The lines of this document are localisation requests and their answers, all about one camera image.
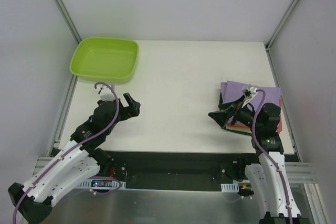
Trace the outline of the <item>purple t shirt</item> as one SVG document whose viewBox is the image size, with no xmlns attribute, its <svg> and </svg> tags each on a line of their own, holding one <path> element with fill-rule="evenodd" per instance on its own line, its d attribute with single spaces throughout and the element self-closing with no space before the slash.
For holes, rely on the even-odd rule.
<svg viewBox="0 0 336 224">
<path fill-rule="evenodd" d="M 220 98 L 219 103 L 228 103 L 228 102 L 234 102 L 238 100 L 243 95 L 243 87 L 245 87 L 247 84 L 236 82 L 236 81 L 227 81 L 222 82 L 220 85 Z M 264 100 L 264 103 L 272 103 L 272 100 L 275 99 L 276 103 L 279 101 L 279 98 L 282 96 L 282 91 L 278 87 L 258 87 L 258 89 L 262 89 L 266 93 L 266 98 Z"/>
</svg>

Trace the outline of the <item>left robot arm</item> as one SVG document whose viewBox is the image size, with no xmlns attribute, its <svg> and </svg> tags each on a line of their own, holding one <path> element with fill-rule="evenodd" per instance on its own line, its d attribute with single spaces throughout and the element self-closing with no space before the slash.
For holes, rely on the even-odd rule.
<svg viewBox="0 0 336 224">
<path fill-rule="evenodd" d="M 140 103 L 124 93 L 120 100 L 99 100 L 93 115 L 72 133 L 65 147 L 30 180 L 13 183 L 10 199 L 28 223 L 42 223 L 52 208 L 81 182 L 95 175 L 110 177 L 112 157 L 100 145 L 118 122 L 139 116 Z"/>
</svg>

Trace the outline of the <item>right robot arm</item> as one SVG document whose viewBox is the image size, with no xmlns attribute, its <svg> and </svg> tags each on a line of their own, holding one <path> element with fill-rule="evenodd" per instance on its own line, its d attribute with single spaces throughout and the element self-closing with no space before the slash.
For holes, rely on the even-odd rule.
<svg viewBox="0 0 336 224">
<path fill-rule="evenodd" d="M 281 108 L 265 103 L 256 111 L 252 105 L 244 106 L 242 99 L 221 103 L 218 108 L 208 116 L 219 126 L 239 122 L 251 129 L 259 162 L 239 163 L 236 173 L 252 186 L 261 212 L 259 223 L 309 223 L 296 204 L 285 169 L 284 149 L 277 132 Z"/>
</svg>

